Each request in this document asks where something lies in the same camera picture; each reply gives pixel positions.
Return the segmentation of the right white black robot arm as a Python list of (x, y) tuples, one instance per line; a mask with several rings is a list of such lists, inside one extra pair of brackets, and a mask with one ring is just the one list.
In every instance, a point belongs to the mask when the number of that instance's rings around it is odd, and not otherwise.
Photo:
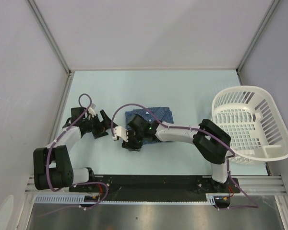
[(122, 138), (122, 147), (129, 151), (140, 151), (144, 141), (193, 144), (211, 163), (212, 179), (208, 189), (226, 192), (229, 187), (226, 157), (231, 137), (211, 120), (204, 119), (195, 127), (181, 127), (160, 121), (150, 123), (140, 115), (133, 115), (127, 126), (129, 129), (121, 126), (114, 128), (114, 138)]

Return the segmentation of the blue checkered long sleeve shirt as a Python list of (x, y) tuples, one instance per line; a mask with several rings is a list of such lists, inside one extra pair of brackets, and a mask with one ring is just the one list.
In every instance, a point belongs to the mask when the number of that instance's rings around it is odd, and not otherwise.
[(160, 141), (155, 137), (156, 128), (161, 122), (174, 123), (169, 107), (151, 107), (149, 112), (145, 109), (134, 109), (125, 113), (127, 130), (133, 130), (143, 139), (143, 145), (155, 144)]

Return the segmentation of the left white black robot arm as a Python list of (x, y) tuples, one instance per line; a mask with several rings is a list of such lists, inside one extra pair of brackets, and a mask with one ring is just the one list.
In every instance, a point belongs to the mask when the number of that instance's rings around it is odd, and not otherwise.
[(90, 167), (74, 169), (69, 152), (87, 133), (95, 139), (108, 135), (111, 119), (104, 110), (100, 114), (102, 121), (92, 108), (88, 111), (84, 107), (72, 108), (62, 133), (47, 146), (34, 150), (34, 184), (37, 190), (61, 189), (76, 184), (88, 192), (95, 189), (93, 170)]

